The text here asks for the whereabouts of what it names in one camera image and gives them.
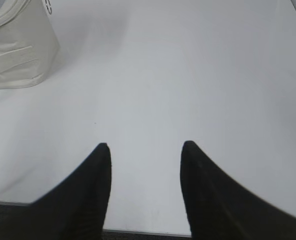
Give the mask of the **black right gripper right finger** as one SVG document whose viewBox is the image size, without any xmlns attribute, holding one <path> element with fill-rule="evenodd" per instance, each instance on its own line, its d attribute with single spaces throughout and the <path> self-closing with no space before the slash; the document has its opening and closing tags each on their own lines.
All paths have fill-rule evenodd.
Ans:
<svg viewBox="0 0 296 240">
<path fill-rule="evenodd" d="M 180 184 L 194 240 L 296 240 L 296 217 L 241 186 L 190 140 Z"/>
</svg>

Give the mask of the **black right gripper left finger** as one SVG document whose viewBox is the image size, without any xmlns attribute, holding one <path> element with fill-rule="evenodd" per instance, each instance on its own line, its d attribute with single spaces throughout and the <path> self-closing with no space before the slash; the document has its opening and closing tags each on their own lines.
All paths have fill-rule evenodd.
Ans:
<svg viewBox="0 0 296 240">
<path fill-rule="evenodd" d="M 0 222 L 0 240 L 100 240 L 111 182 L 110 149 L 100 143 L 58 186 Z"/>
</svg>

